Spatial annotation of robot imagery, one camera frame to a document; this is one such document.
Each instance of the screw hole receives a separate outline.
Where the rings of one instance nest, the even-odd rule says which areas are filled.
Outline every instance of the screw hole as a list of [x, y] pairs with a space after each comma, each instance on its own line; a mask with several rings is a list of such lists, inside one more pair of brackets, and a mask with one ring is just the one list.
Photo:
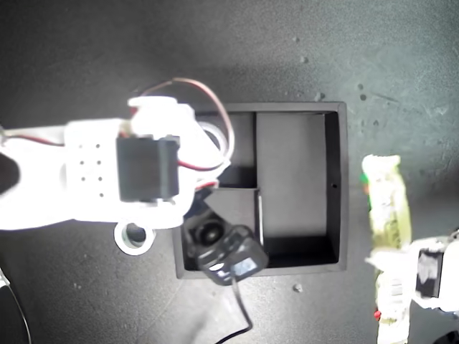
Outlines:
[[142, 247], [143, 243], [146, 240], [145, 229], [136, 226], [135, 224], [128, 224], [126, 226], [126, 239], [129, 241], [129, 244], [132, 244], [134, 247]]

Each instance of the yellow object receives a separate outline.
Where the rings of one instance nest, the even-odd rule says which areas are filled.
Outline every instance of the yellow object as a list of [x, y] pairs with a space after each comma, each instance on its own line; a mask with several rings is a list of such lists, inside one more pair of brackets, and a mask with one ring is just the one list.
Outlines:
[[[373, 249], [403, 249], [411, 244], [410, 208], [399, 164], [399, 156], [367, 156], [362, 162]], [[377, 270], [378, 344], [408, 343], [411, 297], [406, 292], [403, 295], [400, 283], [395, 276]]]

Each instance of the black cable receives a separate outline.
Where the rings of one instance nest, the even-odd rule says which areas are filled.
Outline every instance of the black cable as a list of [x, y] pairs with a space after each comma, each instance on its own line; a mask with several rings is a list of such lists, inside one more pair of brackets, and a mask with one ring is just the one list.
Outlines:
[[237, 301], [237, 304], [239, 305], [239, 308], [241, 309], [242, 315], [244, 315], [245, 321], [247, 321], [247, 327], [243, 328], [242, 330], [236, 331], [230, 335], [227, 335], [225, 338], [220, 339], [218, 342], [215, 344], [222, 344], [227, 342], [230, 339], [233, 339], [234, 337], [237, 337], [238, 335], [241, 335], [243, 333], [249, 332], [251, 329], [253, 329], [253, 323], [252, 320], [250, 319], [249, 313], [247, 313], [247, 310], [245, 309], [244, 303], [242, 302], [242, 297], [241, 293], [239, 291], [239, 285], [237, 284], [236, 280], [236, 273], [234, 271], [234, 267], [231, 266], [231, 286], [232, 286], [232, 291], [235, 294], [235, 298]]

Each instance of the robotic arm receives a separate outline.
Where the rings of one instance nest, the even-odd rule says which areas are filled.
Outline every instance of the robotic arm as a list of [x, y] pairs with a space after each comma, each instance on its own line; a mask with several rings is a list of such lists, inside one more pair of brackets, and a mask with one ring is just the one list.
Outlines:
[[378, 295], [379, 311], [397, 309], [398, 295], [422, 308], [459, 315], [459, 230], [450, 236], [415, 240], [406, 249], [376, 249], [367, 260], [384, 271], [387, 281], [399, 281], [390, 295]]
[[[211, 97], [227, 138], [214, 125], [198, 123], [189, 105], [171, 97], [147, 96], [172, 82], [192, 84]], [[130, 120], [3, 130], [0, 153], [17, 164], [19, 180], [0, 195], [0, 229], [35, 228], [68, 219], [117, 222], [118, 246], [135, 255], [151, 246], [153, 230], [181, 226], [194, 192], [218, 186], [219, 175], [230, 164], [235, 137], [228, 114], [207, 86], [188, 79], [172, 82], [130, 99]], [[142, 247], [125, 240], [128, 224], [146, 230]]]

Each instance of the white robot part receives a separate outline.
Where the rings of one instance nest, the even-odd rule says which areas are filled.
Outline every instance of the white robot part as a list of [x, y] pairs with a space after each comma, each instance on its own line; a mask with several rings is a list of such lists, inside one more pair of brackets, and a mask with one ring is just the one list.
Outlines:
[[[374, 250], [367, 262], [399, 281], [409, 301], [423, 308], [459, 311], [459, 239], [455, 235], [416, 240], [403, 250]], [[397, 293], [391, 295], [379, 300], [381, 312], [400, 302]]]
[[[171, 97], [137, 97], [131, 120], [80, 120], [65, 126], [5, 130], [0, 153], [19, 167], [19, 182], [0, 195], [0, 229], [26, 229], [68, 219], [118, 222], [115, 239], [127, 254], [153, 244], [155, 229], [180, 226], [196, 188], [217, 181], [230, 162], [194, 117], [193, 109]], [[176, 140], [178, 158], [212, 171], [179, 167], [179, 194], [152, 202], [123, 202], [118, 187], [116, 139], [122, 135]], [[29, 135], [63, 143], [62, 147], [9, 138]], [[141, 247], [123, 241], [126, 224], [146, 230]]]

